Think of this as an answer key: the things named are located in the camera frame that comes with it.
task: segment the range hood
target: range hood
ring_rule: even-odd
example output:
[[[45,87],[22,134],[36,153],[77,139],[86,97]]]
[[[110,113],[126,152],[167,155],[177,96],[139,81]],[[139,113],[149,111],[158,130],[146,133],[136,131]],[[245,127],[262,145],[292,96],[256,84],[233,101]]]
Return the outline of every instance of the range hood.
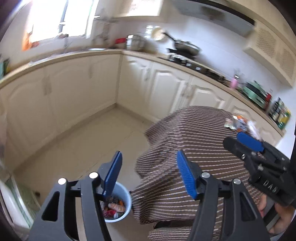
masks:
[[[254,20],[227,6],[223,0],[172,0],[178,11],[223,26],[241,36],[253,30]]]

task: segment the gas stove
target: gas stove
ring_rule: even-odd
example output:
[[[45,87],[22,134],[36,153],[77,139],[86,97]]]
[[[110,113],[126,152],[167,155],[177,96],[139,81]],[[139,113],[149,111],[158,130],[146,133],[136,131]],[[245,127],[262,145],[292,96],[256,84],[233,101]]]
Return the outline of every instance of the gas stove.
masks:
[[[227,86],[227,84],[225,83],[226,79],[221,73],[201,63],[198,63],[191,58],[185,57],[184,55],[174,52],[174,53],[169,53],[166,58],[163,58],[163,57],[160,57],[160,58],[185,66],[194,71],[197,71]]]

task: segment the frying pan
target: frying pan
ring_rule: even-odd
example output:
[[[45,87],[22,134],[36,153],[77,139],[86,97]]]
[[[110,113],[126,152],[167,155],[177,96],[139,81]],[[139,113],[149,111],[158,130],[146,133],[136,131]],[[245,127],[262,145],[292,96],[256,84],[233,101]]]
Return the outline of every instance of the frying pan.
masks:
[[[181,40],[176,40],[172,36],[170,36],[167,32],[164,32],[166,36],[172,39],[175,42],[175,48],[178,51],[186,52],[192,56],[197,56],[201,49],[190,42],[185,42]]]

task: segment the human hand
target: human hand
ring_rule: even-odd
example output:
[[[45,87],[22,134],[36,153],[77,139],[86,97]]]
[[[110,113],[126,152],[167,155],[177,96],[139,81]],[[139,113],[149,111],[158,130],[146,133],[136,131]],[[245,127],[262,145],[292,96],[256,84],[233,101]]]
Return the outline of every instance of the human hand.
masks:
[[[262,218],[264,216],[264,208],[266,207],[266,200],[267,200],[267,196],[265,194],[263,194],[261,196],[261,200],[258,205],[258,210],[259,210]],[[295,212],[295,208],[292,206],[283,207],[278,203],[276,203],[274,205],[274,208],[275,208],[276,212],[279,214],[280,219],[269,230],[269,233],[279,234],[279,233],[284,232],[288,228],[288,226],[290,225],[293,215],[294,215],[294,212]]]

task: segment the backsplash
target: backsplash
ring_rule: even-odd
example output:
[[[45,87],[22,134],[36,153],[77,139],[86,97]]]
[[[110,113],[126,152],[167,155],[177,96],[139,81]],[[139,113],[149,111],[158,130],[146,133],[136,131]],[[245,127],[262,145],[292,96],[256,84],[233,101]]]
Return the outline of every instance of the backsplash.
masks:
[[[244,81],[257,81],[266,91],[273,90],[273,96],[281,88],[281,83],[263,65],[243,52],[246,39],[224,27],[203,19],[184,16],[172,12],[167,23],[143,21],[121,21],[110,32],[111,39],[126,37],[128,34],[144,34],[147,25],[160,26],[175,39],[190,41],[202,49],[197,61],[222,72],[231,79],[234,69],[239,68],[244,74]],[[166,38],[157,42],[159,52],[166,53],[166,48],[173,48],[173,41]]]

